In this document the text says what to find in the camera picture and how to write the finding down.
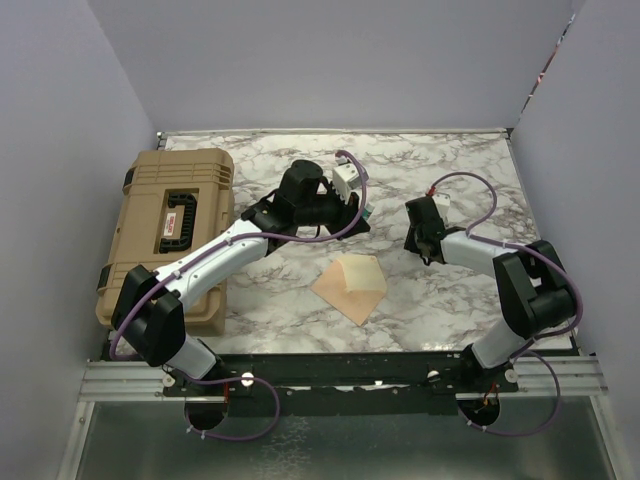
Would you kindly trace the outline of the green white glue stick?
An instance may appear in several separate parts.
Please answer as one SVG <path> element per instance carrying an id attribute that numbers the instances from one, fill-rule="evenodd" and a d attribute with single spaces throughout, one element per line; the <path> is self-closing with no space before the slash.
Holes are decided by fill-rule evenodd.
<path id="1" fill-rule="evenodd" d="M 374 211 L 375 207 L 372 204 L 367 204 L 364 208 L 363 214 L 362 214 L 362 218 L 364 220 L 368 220 L 370 218 L 370 216 L 372 215 L 373 211 Z"/>

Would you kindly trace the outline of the tan paper envelope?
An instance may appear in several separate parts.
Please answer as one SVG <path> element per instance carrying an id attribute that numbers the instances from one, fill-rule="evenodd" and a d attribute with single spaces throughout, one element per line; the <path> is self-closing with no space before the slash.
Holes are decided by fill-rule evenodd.
<path id="1" fill-rule="evenodd" d="M 311 286 L 311 290 L 355 325 L 362 326 L 386 293 L 346 290 L 343 270 L 338 257 Z"/>

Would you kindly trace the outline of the beige paper letter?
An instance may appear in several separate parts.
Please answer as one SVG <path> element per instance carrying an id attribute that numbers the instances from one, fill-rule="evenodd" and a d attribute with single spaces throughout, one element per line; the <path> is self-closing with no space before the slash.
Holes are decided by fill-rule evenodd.
<path id="1" fill-rule="evenodd" d="M 345 280 L 346 290 L 377 291 L 385 293 L 387 284 L 378 259 L 370 255 L 344 255 L 338 259 Z"/>

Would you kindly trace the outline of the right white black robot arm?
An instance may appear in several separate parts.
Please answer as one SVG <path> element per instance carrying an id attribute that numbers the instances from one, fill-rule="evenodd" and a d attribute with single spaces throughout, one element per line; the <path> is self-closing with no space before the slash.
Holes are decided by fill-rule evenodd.
<path id="1" fill-rule="evenodd" d="M 553 246 L 540 240 L 522 248 L 472 239 L 460 227 L 448 227 L 436 200 L 423 196 L 405 203 L 409 229 L 404 249 L 423 263 L 465 267 L 496 281 L 502 319 L 461 354 L 461 383 L 481 391 L 496 368 L 543 331 L 575 317 L 578 301 Z"/>

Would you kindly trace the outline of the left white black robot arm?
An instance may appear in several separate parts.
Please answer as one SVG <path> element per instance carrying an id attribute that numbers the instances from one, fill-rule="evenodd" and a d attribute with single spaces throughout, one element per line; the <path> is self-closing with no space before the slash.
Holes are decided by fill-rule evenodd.
<path id="1" fill-rule="evenodd" d="M 301 227 L 326 229 L 325 237 L 315 235 L 310 243 L 369 232 L 368 173 L 347 151 L 338 151 L 336 162 L 331 176 L 325 176 L 313 161 L 294 161 L 276 189 L 209 243 L 155 270 L 131 269 L 112 315 L 114 339 L 125 340 L 151 367 L 181 371 L 195 392 L 214 392 L 222 361 L 188 334 L 187 311 L 236 271 L 289 242 L 302 242 Z"/>

